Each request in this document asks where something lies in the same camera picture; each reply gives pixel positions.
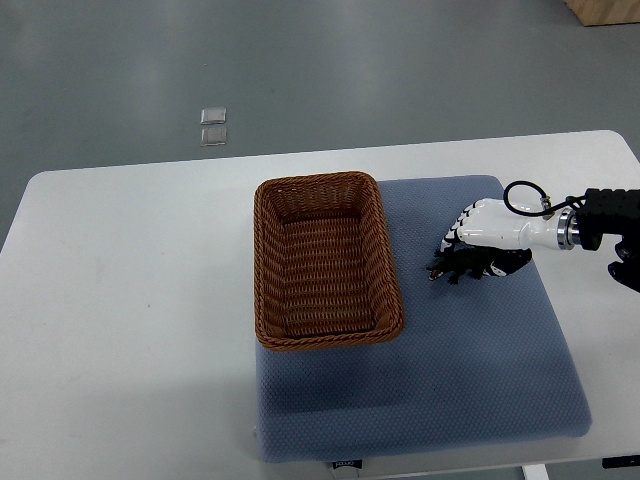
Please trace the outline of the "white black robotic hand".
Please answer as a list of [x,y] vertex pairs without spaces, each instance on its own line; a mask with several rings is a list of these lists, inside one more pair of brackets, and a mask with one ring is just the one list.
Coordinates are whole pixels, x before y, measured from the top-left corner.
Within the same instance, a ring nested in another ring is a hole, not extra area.
[[484,198],[466,207],[441,240],[439,251],[470,247],[497,249],[488,275],[509,276],[532,260],[533,247],[563,250],[558,244],[560,211],[546,199],[539,205]]

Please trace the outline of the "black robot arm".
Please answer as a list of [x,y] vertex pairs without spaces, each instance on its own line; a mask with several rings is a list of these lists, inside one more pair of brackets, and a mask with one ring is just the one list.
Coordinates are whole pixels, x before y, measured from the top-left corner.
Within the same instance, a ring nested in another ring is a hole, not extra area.
[[605,235],[618,235],[614,246],[618,259],[607,267],[618,283],[639,291],[639,191],[587,189],[579,197],[567,197],[557,206],[558,244],[569,250],[578,245],[596,251]]

